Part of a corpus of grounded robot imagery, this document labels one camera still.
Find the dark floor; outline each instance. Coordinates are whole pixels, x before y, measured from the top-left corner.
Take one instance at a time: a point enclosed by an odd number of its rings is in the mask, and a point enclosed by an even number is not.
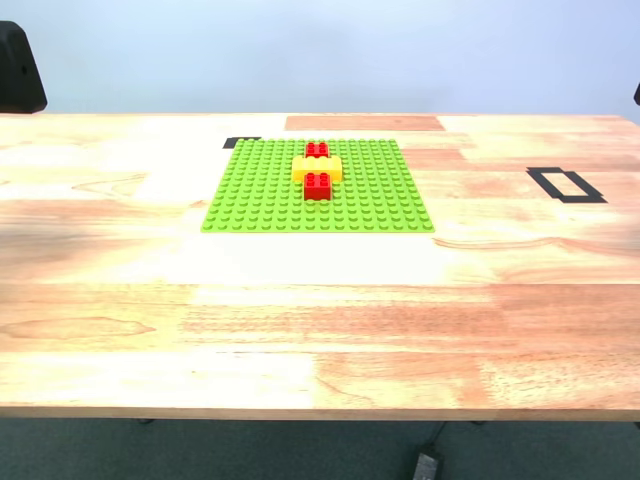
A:
[[[0,419],[2,480],[403,480],[428,422]],[[632,423],[452,423],[444,480],[640,480]]]

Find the wooden table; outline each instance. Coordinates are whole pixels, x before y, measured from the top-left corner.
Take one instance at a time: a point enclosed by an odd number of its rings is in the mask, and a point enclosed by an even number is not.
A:
[[[234,136],[395,138],[436,233],[201,234]],[[0,415],[640,420],[622,118],[2,116],[0,185]]]

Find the cable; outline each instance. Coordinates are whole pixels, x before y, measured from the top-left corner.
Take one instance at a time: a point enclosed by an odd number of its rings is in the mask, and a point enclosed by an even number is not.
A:
[[[436,444],[436,442],[438,441],[438,438],[440,438],[440,434],[442,433],[442,430],[444,430],[444,427],[447,426],[449,422],[440,422],[440,425],[438,425],[435,429],[435,431],[433,432],[433,434],[431,435],[431,439],[429,440],[429,443],[427,443],[427,445],[429,446],[433,446]]]

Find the wall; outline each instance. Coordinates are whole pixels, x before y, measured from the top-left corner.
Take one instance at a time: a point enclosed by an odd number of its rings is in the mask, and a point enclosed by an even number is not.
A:
[[[26,30],[50,112],[604,113],[640,123],[637,0],[6,3],[0,14]]]

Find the lego baseplate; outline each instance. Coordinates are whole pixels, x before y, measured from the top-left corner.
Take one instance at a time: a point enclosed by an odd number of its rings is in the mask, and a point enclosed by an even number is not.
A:
[[[238,140],[201,231],[432,233],[433,224],[394,140],[326,140],[342,159],[331,200],[303,198],[293,158],[323,139]]]

